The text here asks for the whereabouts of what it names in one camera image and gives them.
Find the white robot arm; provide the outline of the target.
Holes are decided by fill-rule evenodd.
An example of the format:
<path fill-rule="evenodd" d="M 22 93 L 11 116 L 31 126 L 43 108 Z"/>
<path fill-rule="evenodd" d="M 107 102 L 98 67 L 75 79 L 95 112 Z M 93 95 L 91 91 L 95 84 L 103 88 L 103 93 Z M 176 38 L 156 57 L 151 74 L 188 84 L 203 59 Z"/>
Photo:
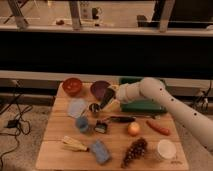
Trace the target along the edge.
<path fill-rule="evenodd" d="M 117 87 L 109 86 L 100 102 L 100 108 L 105 108 L 112 99 L 116 99 L 122 104 L 142 99 L 154 101 L 165 107 L 172 117 L 190 131 L 203 147 L 213 153 L 213 121 L 173 97 L 161 80 L 144 77 L 135 83 L 125 83 Z"/>

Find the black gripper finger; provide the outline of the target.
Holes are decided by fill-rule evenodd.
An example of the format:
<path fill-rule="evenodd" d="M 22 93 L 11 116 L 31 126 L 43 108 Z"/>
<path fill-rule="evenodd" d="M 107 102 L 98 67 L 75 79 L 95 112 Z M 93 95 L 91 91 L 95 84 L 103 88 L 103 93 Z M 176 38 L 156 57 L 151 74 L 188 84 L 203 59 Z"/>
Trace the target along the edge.
<path fill-rule="evenodd" d="M 115 90 L 112 88 L 107 88 L 104 97 L 101 100 L 100 108 L 103 109 L 114 97 L 115 97 Z"/>

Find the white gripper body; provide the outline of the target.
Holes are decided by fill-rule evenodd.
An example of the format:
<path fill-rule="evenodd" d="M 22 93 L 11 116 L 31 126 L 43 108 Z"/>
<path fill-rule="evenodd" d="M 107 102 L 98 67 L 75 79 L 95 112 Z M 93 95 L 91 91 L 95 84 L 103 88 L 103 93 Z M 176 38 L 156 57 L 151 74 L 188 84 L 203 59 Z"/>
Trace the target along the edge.
<path fill-rule="evenodd" d="M 139 82 L 122 84 L 116 91 L 116 99 L 123 104 L 141 100 L 142 98 Z"/>

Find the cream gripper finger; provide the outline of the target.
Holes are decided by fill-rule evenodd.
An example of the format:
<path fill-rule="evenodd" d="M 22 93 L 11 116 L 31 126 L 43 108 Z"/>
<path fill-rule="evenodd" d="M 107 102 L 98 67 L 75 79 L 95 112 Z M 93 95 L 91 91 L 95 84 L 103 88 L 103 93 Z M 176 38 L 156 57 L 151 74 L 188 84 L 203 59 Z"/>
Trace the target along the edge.
<path fill-rule="evenodd" d="M 104 108 L 105 112 L 112 112 L 112 111 L 116 111 L 119 109 L 120 102 L 116 99 L 117 90 L 118 90 L 117 85 L 111 85 L 107 88 L 107 92 L 110 95 L 110 100 Z"/>

